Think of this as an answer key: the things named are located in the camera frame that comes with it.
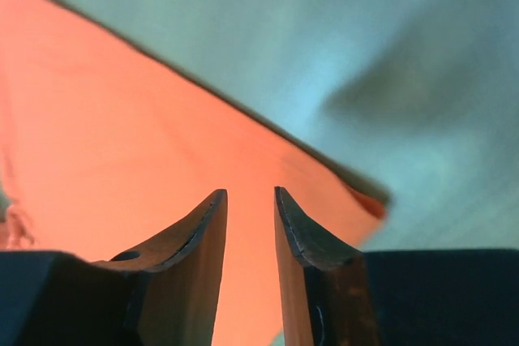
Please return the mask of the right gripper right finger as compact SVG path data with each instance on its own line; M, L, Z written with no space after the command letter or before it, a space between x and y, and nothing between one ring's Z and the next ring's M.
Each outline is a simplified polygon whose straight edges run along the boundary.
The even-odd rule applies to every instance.
M274 190L287 345L379 345L363 254L315 222L287 189Z

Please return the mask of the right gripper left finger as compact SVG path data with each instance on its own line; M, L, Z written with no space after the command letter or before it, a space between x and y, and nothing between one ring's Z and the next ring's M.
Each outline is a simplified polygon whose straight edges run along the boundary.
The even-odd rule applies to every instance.
M121 345L210 345L225 253L228 195L214 190L185 217L97 266L131 295Z

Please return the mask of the orange t-shirt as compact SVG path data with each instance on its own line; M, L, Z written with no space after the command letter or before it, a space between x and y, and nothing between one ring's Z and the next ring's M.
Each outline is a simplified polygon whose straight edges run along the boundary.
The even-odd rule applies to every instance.
M384 206L292 143L50 0L1 0L1 245L112 257L228 192L212 342L281 331L274 189L356 245Z

